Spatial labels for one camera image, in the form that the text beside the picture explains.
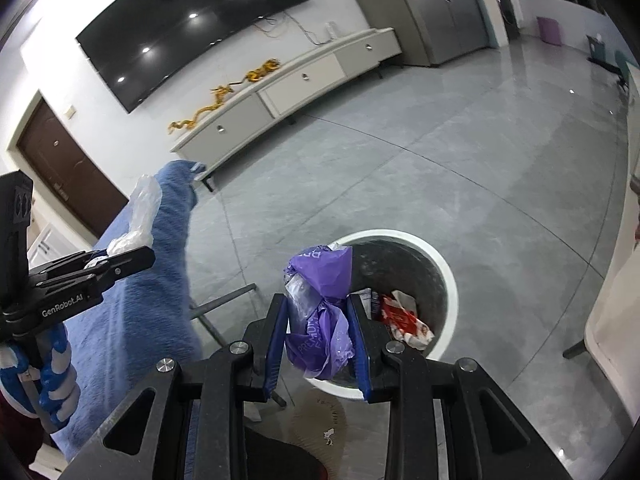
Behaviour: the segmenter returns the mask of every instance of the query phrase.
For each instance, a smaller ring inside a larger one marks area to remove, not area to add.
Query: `screw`
[[[156,369],[159,372],[170,372],[175,368],[175,361],[170,357],[164,357],[156,363]]]
[[[478,370],[478,363],[476,363],[471,357],[463,357],[458,361],[458,366],[465,372],[475,372]]]
[[[399,341],[389,341],[385,345],[386,351],[391,354],[401,354],[404,352],[404,344]]]
[[[249,345],[244,341],[236,341],[235,343],[231,343],[229,345],[229,351],[232,354],[240,355],[244,354],[249,349]]]

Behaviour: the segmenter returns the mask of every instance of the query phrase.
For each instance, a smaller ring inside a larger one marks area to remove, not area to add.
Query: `gray refrigerator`
[[[393,27],[402,62],[433,66],[489,46],[478,0],[357,0],[372,27]]]

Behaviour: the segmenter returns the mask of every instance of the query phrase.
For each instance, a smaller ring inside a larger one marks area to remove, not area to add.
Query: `light switch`
[[[76,107],[71,105],[68,110],[65,112],[65,117],[67,119],[70,119],[71,117],[73,117],[76,114],[77,110]]]

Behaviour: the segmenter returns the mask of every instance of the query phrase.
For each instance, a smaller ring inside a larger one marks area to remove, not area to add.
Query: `wall-mounted black television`
[[[127,112],[233,33],[307,0],[116,0],[76,38]]]

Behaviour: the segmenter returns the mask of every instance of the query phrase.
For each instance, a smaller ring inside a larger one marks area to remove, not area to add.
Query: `blue and white glove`
[[[66,338],[65,326],[56,325],[47,330],[43,338],[49,341],[50,349],[43,358],[42,370],[33,368],[17,345],[0,344],[0,393],[18,413],[38,418],[22,382],[40,380],[40,406],[53,425],[61,430],[78,407],[80,388],[71,364],[71,345]]]

